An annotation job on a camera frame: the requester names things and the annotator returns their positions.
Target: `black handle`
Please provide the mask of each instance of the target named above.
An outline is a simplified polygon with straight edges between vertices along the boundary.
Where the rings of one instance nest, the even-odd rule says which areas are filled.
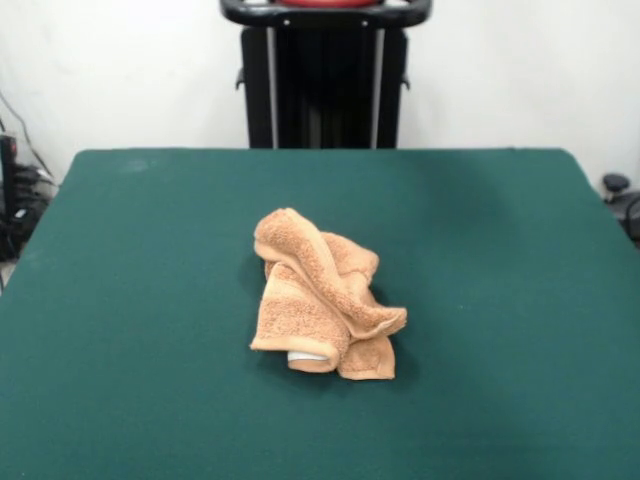
[[[247,4],[220,0],[229,20],[252,27],[277,28],[406,28],[424,22],[432,0],[412,0],[400,7],[372,5],[361,8],[306,8],[275,3]]]

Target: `red object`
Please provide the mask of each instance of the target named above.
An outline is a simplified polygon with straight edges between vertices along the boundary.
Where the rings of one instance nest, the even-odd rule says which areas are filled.
[[[283,5],[309,8],[357,8],[378,3],[376,0],[280,0]]]

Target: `crumpled towel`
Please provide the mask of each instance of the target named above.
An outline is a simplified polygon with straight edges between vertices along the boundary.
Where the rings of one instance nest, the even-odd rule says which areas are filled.
[[[290,208],[260,221],[255,251],[265,260],[267,285],[251,349],[289,352],[289,367],[304,372],[395,377],[388,337],[406,325],[407,311],[371,294],[375,253],[320,232]]]

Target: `black knob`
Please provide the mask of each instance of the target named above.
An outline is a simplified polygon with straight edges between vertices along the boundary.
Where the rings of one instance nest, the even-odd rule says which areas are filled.
[[[607,191],[609,193],[613,193],[614,195],[621,193],[631,185],[631,182],[627,177],[625,177],[624,175],[619,175],[617,173],[610,173],[609,175],[605,175],[602,181],[604,182],[604,186]]]

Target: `orange towel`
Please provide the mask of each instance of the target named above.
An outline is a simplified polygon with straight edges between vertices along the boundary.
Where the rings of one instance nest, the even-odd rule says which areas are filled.
[[[388,335],[406,324],[403,308],[379,305],[369,290],[378,256],[321,233],[295,210],[277,210],[255,232],[267,286],[254,350],[288,351],[289,367],[353,380],[390,379],[395,358]]]

